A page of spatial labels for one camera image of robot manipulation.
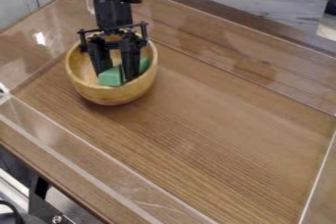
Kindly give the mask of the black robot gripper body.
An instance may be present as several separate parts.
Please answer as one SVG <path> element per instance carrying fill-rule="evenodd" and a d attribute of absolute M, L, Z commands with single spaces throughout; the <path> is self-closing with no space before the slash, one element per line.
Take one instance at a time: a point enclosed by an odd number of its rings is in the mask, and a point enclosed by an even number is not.
<path fill-rule="evenodd" d="M 148 32 L 147 32 L 148 23 L 146 21 L 140 21 L 138 24 L 116 26 L 111 29 L 80 29 L 78 31 L 80 37 L 80 50 L 88 50 L 88 41 L 87 39 L 98 35 L 102 38 L 107 38 L 110 36 L 124 37 L 128 33 L 136 33 L 134 30 L 136 27 L 140 27 L 140 34 L 135 36 L 135 41 L 139 47 L 144 47 L 148 45 Z"/>

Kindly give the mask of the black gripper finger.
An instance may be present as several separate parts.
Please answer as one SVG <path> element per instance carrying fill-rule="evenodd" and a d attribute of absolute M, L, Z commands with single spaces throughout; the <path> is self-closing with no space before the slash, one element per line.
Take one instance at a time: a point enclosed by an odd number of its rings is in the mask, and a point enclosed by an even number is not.
<path fill-rule="evenodd" d="M 114 67 L 110 50 L 106 48 L 106 45 L 103 43 L 90 42 L 88 53 L 95 73 L 100 75 Z"/>
<path fill-rule="evenodd" d="M 127 36 L 123 38 L 122 56 L 126 80 L 131 81 L 139 76 L 140 46 L 136 36 Z"/>

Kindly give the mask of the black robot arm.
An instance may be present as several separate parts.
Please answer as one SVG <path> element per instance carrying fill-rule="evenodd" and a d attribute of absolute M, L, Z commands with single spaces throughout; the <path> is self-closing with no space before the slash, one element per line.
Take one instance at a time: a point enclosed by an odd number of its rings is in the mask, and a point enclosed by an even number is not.
<path fill-rule="evenodd" d="M 111 51 L 122 53 L 122 67 L 130 82 L 140 75 L 140 50 L 148 45 L 147 22 L 135 23 L 132 4 L 143 0 L 94 0 L 96 28 L 80 29 L 80 50 L 91 57 L 100 75 L 114 66 Z"/>

